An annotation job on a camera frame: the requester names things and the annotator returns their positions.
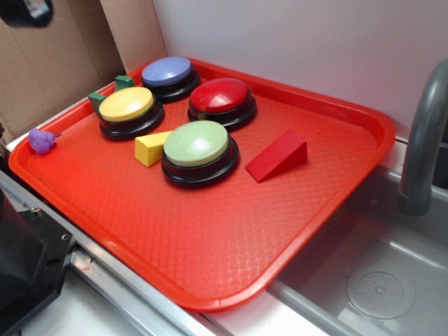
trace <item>plastic tray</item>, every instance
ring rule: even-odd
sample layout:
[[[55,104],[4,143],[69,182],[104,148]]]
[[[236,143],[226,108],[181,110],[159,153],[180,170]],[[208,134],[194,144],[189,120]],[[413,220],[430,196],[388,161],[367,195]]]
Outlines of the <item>plastic tray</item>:
[[[243,80],[258,114],[232,132],[237,170],[224,181],[185,190],[160,162],[134,158],[134,141],[106,139],[88,101],[45,126],[62,133],[46,155],[28,140],[10,168],[82,230],[186,309],[222,310],[262,291],[375,168],[394,142],[378,111],[192,60],[202,81]],[[140,83],[143,67],[132,72]],[[112,93],[115,84],[100,92]],[[188,99],[165,104],[154,132],[188,122]],[[308,161],[262,183],[245,166],[288,128],[306,140]]]

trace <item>tray rim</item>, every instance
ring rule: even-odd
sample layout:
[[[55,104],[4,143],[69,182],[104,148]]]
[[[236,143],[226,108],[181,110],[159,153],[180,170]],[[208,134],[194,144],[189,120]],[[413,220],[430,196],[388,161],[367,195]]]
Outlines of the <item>tray rim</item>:
[[[362,183],[362,181],[370,174],[370,172],[378,165],[380,160],[388,153],[393,143],[395,142],[395,129],[390,119],[383,113],[361,106],[341,99],[326,96],[315,92],[310,92],[290,85],[274,82],[264,78],[249,75],[232,69],[227,69],[214,64],[209,64],[196,59],[190,59],[196,70],[205,77],[207,80],[220,78],[220,77],[236,77],[242,79],[252,93],[264,97],[274,95],[276,101],[293,106],[300,107],[301,109],[310,110],[313,113],[329,116],[334,119],[341,120],[352,125],[357,125],[364,128],[371,133],[377,141],[377,149],[369,157],[368,160],[356,171],[351,178],[346,180],[345,184],[320,208],[319,212],[308,222],[303,230],[299,231],[295,238],[288,244],[285,249],[269,264],[264,271],[259,273],[254,282],[242,289],[241,291],[229,295],[227,297],[215,298],[203,298],[189,295],[180,286],[176,286],[175,283],[167,283],[166,279],[163,279],[157,272],[153,272],[154,280],[151,282],[155,287],[158,284],[164,283],[163,290],[161,290],[166,296],[174,300],[177,304],[186,309],[190,309],[198,312],[217,312],[235,305],[243,304],[250,300],[255,295],[261,293],[272,281],[278,273],[284,268],[284,266],[291,260],[294,255],[306,244],[306,242],[314,235],[314,233],[325,223],[325,221],[334,213],[334,211],[350,196],[350,194]],[[130,72],[126,76],[130,76],[134,79],[136,85],[141,83],[141,71],[148,64],[145,64],[138,69]],[[263,88],[269,87],[270,94],[266,95],[266,90]],[[103,95],[111,94],[115,89],[115,83],[111,83],[106,87],[103,87],[98,92]],[[83,110],[81,107],[90,104],[87,99],[80,100],[77,104],[74,104],[66,113],[54,118],[48,124],[42,127],[42,130],[49,132],[59,133],[65,130],[67,127],[72,126],[78,122],[90,116],[93,112],[87,113],[89,110],[85,108],[85,113],[80,113],[79,110]],[[319,112],[315,112],[314,109],[319,107]],[[338,115],[331,115],[334,112],[334,108],[337,107],[338,111],[343,111]],[[351,117],[353,115],[358,116],[356,122]],[[57,209],[59,209],[64,215],[69,217],[74,223],[77,221],[88,220],[88,216],[78,213],[71,208],[70,204],[67,204],[64,200],[60,199],[57,193],[48,189],[44,183],[39,181],[30,171],[27,171],[22,166],[23,160],[28,158],[27,155],[33,154],[31,147],[29,146],[28,138],[25,137],[13,150],[9,157],[9,167],[16,173],[21,179],[28,183],[38,193],[48,199]],[[110,246],[107,246],[107,234],[101,232],[103,239],[101,239],[101,245],[108,249],[118,259],[122,260],[128,265],[127,259],[133,259],[134,268],[140,263],[139,260],[135,260],[135,257],[123,248],[115,248],[110,250]]]

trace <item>stainless steel sink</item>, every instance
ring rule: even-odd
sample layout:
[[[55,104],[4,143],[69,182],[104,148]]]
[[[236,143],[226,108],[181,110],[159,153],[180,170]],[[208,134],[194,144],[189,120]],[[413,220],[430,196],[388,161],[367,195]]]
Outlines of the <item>stainless steel sink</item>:
[[[409,217],[399,182],[378,167],[269,291],[330,335],[448,335],[448,192]]]

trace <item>drain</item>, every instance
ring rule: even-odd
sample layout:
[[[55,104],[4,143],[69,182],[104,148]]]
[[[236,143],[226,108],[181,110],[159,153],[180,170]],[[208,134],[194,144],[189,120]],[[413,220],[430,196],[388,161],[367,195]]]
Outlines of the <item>drain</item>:
[[[415,288],[411,279],[386,263],[357,269],[349,277],[346,289],[353,306],[376,319],[402,316],[415,301]]]

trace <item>black machine part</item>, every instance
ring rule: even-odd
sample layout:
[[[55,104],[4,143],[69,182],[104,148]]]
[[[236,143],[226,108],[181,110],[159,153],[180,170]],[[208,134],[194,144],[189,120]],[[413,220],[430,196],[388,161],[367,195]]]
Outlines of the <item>black machine part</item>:
[[[0,18],[11,27],[47,27],[53,4],[51,0],[0,0]]]
[[[74,238],[40,209],[16,212],[0,192],[0,336],[59,297]]]

